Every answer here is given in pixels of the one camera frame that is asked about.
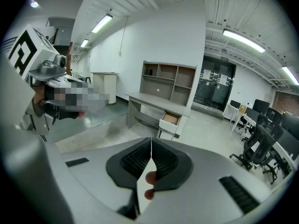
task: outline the white paper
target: white paper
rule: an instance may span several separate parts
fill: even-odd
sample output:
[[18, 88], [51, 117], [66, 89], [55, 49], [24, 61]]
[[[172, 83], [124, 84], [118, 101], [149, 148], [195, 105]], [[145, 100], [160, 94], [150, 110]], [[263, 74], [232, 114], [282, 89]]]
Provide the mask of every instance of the white paper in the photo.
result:
[[228, 76], [225, 76], [223, 74], [221, 74], [221, 77], [220, 77], [220, 84], [223, 84], [223, 85], [226, 85], [226, 81], [228, 79]]
[[211, 75], [211, 71], [204, 69], [204, 74], [203, 74], [202, 78], [206, 79], [206, 80], [209, 80], [210, 79], [210, 75]]

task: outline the brown wall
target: brown wall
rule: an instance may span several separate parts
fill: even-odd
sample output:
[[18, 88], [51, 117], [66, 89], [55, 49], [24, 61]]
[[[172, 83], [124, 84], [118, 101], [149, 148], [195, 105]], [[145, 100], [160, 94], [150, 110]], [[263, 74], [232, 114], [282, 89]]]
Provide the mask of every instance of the brown wall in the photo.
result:
[[277, 91], [272, 108], [299, 116], [299, 96]]

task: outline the doorway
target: doorway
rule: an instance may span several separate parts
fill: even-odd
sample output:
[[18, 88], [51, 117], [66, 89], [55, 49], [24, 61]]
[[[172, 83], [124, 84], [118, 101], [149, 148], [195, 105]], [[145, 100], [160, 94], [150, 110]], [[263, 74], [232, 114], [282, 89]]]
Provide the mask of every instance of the doorway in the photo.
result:
[[234, 77], [235, 65], [204, 56], [194, 102], [224, 111]]

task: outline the drawer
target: drawer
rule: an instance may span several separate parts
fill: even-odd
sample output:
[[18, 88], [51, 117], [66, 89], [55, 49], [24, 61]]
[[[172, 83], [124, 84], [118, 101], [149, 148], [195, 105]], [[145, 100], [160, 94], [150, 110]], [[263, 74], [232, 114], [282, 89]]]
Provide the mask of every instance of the drawer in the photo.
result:
[[159, 121], [159, 126], [163, 130], [175, 133], [178, 128], [180, 118], [181, 117], [176, 114], [165, 112], [162, 119]]

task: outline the ceiling light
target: ceiling light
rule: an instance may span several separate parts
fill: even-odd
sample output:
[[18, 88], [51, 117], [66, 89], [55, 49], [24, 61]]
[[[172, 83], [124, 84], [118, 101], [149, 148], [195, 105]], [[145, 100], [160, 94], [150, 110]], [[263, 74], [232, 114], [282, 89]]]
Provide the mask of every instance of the ceiling light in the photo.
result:
[[83, 42], [82, 42], [82, 44], [81, 44], [81, 47], [84, 47], [84, 46], [86, 46], [86, 44], [88, 44], [88, 40], [87, 39], [85, 39]]
[[31, 7], [37, 8], [38, 7], [38, 3], [36, 1], [32, 1], [30, 3]]
[[107, 22], [109, 22], [113, 16], [110, 14], [106, 14], [102, 20], [99, 21], [99, 23], [95, 26], [95, 28], [92, 30], [93, 33], [97, 33]]
[[243, 42], [243, 43], [251, 46], [252, 48], [258, 50], [261, 53], [264, 52], [264, 51], [266, 51], [263, 47], [261, 47], [260, 45], [254, 43], [253, 41], [247, 39], [246, 37], [241, 36], [241, 35], [239, 35], [239, 34], [237, 34], [235, 32], [229, 31], [227, 29], [223, 30], [223, 35], [228, 36], [228, 37], [233, 38], [233, 39], [236, 39], [236, 40], [238, 40], [240, 42]]
[[286, 74], [288, 74], [288, 76], [291, 78], [291, 80], [296, 84], [299, 85], [298, 80], [296, 79], [296, 77], [291, 73], [290, 69], [287, 68], [286, 66], [283, 66], [282, 69], [286, 72]]

